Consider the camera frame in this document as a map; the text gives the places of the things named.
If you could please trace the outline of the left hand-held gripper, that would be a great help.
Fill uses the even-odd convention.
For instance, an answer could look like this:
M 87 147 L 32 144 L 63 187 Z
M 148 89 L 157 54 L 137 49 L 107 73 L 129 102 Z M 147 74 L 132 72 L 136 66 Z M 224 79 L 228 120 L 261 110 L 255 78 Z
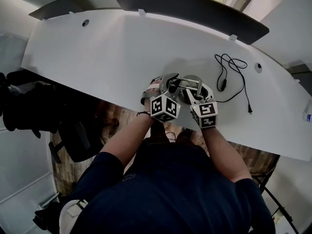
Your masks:
M 165 75 L 159 85 L 157 93 L 143 92 L 141 104 L 145 99 L 150 100 L 150 116 L 160 122 L 167 122 L 178 118 L 181 105 L 177 102 L 180 93 L 180 79 L 178 73 Z

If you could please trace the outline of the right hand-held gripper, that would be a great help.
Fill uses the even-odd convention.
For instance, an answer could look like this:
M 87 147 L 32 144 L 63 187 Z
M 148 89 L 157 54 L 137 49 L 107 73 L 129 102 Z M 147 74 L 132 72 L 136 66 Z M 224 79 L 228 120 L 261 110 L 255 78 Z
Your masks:
M 192 117 L 199 128 L 215 127 L 217 124 L 218 109 L 212 89 L 205 83 L 202 83 L 201 95 L 204 98 L 203 100 L 200 97 L 194 96 L 190 89 L 186 89 L 185 91 L 190 101 Z

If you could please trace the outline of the person's left hand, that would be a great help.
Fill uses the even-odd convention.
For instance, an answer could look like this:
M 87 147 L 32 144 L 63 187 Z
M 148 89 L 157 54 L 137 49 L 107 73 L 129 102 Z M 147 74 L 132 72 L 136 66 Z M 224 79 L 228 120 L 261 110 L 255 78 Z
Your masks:
M 151 84 L 148 86 L 148 88 L 146 89 L 146 92 L 157 93 L 161 82 L 162 82 L 162 78 L 157 78 L 153 80 Z

